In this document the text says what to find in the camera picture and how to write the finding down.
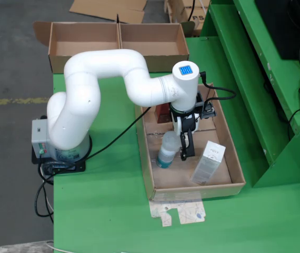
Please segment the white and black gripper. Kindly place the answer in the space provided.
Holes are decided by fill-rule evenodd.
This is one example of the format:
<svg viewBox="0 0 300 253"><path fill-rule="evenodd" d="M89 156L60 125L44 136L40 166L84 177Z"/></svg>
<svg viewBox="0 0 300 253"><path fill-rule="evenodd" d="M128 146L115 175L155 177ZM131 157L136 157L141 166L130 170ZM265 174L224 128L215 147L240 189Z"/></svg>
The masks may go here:
<svg viewBox="0 0 300 253"><path fill-rule="evenodd" d="M194 107L188 111L179 111L172 104L169 105L173 129L175 133L180 133L181 139L181 160L185 161L188 157L195 155L192 133L199 126L201 107Z"/></svg>

